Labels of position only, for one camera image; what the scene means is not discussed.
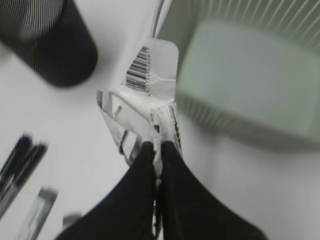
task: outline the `white table surface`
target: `white table surface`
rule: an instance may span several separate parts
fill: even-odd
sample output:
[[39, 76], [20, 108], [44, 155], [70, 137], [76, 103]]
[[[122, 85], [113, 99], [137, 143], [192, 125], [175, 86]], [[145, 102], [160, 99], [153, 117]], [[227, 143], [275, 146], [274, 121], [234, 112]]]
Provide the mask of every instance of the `white table surface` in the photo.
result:
[[[42, 186], [59, 191], [38, 237], [53, 240], [63, 216], [85, 214], [128, 167], [96, 105], [120, 83], [149, 33], [155, 1], [77, 0], [97, 43], [92, 77], [72, 89], [45, 84], [14, 55], [0, 62], [0, 165], [22, 133], [49, 149], [6, 215], [0, 239], [14, 240]], [[320, 239], [320, 154], [279, 153], [207, 132], [179, 116], [183, 156], [199, 180], [270, 240]]]

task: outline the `mesh pen holder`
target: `mesh pen holder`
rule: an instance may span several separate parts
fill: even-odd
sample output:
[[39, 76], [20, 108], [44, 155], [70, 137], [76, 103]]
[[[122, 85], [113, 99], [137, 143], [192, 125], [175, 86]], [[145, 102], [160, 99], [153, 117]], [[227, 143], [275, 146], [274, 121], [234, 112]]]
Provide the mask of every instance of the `mesh pen holder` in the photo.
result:
[[0, 41], [57, 87], [83, 82], [98, 61], [73, 0], [0, 0]]

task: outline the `torn packaging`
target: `torn packaging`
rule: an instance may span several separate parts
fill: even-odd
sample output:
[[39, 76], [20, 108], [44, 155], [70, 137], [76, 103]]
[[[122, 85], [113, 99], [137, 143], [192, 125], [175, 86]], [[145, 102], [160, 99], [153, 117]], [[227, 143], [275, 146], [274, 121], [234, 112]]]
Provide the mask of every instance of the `torn packaging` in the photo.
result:
[[175, 103], [177, 66], [178, 49], [173, 43], [148, 39], [121, 86], [97, 94], [104, 120], [129, 165], [145, 141], [172, 141], [181, 153]]

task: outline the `black cylindrical container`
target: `black cylindrical container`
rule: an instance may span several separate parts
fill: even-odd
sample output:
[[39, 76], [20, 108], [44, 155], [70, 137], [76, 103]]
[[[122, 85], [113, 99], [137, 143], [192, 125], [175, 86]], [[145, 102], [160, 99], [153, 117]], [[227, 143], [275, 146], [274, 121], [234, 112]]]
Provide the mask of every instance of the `black cylindrical container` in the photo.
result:
[[98, 61], [73, 0], [0, 0], [0, 40], [58, 87], [83, 82]]

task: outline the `pen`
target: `pen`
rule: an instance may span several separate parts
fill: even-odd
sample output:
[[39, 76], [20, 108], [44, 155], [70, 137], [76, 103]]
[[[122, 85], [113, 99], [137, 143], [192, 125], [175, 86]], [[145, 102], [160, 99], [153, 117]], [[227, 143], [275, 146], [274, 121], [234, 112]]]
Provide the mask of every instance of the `pen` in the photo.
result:
[[19, 174], [14, 177], [12, 184], [7, 189], [2, 200], [0, 201], [0, 219], [6, 213], [7, 209], [18, 195], [20, 189], [29, 179], [48, 147], [44, 144], [34, 146], [25, 159], [25, 164]]
[[2, 167], [0, 172], [0, 199], [1, 195], [6, 190], [7, 185], [12, 180], [15, 168], [23, 163], [25, 155], [29, 151], [31, 145], [32, 139], [29, 136], [22, 136]]

